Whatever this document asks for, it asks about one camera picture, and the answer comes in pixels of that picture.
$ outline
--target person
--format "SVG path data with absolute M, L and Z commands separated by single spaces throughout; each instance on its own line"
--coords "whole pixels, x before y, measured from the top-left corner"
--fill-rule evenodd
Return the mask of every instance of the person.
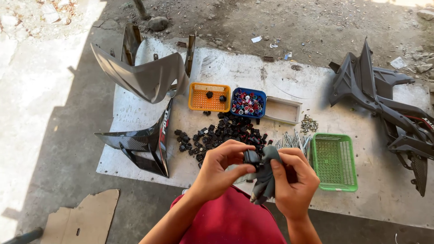
M 232 185 L 256 171 L 253 165 L 243 164 L 246 150 L 255 147 L 235 140 L 209 150 L 193 185 L 175 199 L 139 244 L 286 243 L 268 209 L 250 203 L 250 196 Z M 279 155 L 283 164 L 270 162 L 275 201 L 286 218 L 291 243 L 320 244 L 307 213 L 319 178 L 300 149 L 282 148 Z M 231 164 L 239 166 L 225 171 Z

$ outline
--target red shirt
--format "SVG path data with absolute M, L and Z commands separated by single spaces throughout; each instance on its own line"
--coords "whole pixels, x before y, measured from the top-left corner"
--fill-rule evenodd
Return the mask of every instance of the red shirt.
M 183 195 L 173 201 L 171 208 Z M 264 205 L 250 203 L 250 196 L 235 186 L 205 203 L 180 244 L 286 244 L 276 220 Z

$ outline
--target concrete floor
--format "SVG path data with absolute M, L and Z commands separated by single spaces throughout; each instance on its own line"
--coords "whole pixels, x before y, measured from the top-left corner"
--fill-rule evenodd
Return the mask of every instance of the concrete floor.
M 118 188 L 106 243 L 138 243 L 182 191 L 95 173 L 104 144 L 93 133 L 110 128 L 115 84 L 100 69 L 90 42 L 118 54 L 122 35 L 89 28 L 89 34 L 66 40 L 25 41 L 1 77 L 0 242 L 44 227 L 59 207 L 73 208 L 88 194 Z M 267 207 L 287 236 L 282 214 L 274 204 Z M 395 233 L 399 244 L 434 240 L 430 229 L 321 211 L 309 215 L 324 243 L 394 243 Z

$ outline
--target orange plastic basket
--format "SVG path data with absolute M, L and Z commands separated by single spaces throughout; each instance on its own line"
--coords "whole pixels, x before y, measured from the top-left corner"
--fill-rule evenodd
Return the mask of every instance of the orange plastic basket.
M 212 98 L 207 98 L 206 93 L 209 91 L 213 92 Z M 225 96 L 226 102 L 220 102 L 220 96 Z M 230 100 L 229 86 L 196 82 L 190 84 L 188 107 L 192 110 L 229 112 Z

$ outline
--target tree trunk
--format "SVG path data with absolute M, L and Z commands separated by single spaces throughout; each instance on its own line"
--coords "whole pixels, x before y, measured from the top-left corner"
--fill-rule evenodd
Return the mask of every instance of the tree trunk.
M 147 20 L 151 17 L 150 14 L 148 14 L 148 12 L 145 9 L 145 6 L 143 5 L 143 2 L 141 0 L 133 0 L 138 13 L 140 14 L 140 17 L 142 20 Z

